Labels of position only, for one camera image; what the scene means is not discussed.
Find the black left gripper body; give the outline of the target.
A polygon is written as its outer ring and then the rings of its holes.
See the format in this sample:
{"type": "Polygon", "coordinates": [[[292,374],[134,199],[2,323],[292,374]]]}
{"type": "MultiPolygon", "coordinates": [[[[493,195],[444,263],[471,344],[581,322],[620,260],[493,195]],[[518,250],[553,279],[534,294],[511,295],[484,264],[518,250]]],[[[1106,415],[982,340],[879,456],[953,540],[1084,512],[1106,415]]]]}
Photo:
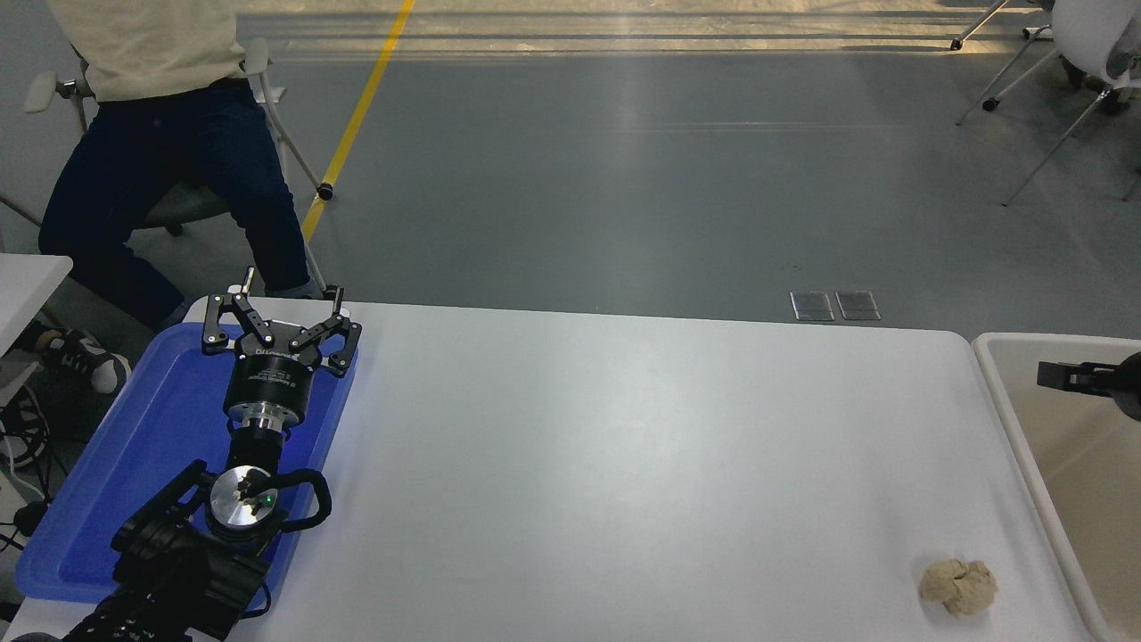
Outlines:
{"type": "Polygon", "coordinates": [[[237,359],[222,403],[232,420],[244,420],[258,407],[276,407],[284,420],[302,420],[308,414],[319,350],[309,346],[292,352],[291,342],[300,338],[301,325],[272,324],[270,330],[273,346],[260,346],[253,334],[245,334],[235,349],[237,359]]]}

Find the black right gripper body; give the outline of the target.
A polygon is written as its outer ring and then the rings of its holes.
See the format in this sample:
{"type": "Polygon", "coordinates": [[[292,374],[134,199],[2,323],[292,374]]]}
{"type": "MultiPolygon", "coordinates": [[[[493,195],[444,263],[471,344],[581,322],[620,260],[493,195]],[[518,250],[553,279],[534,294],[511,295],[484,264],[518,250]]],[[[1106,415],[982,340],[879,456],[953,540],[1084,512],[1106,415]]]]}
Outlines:
{"type": "Polygon", "coordinates": [[[1130,355],[1115,373],[1115,403],[1133,420],[1140,420],[1140,353],[1130,355]]]}

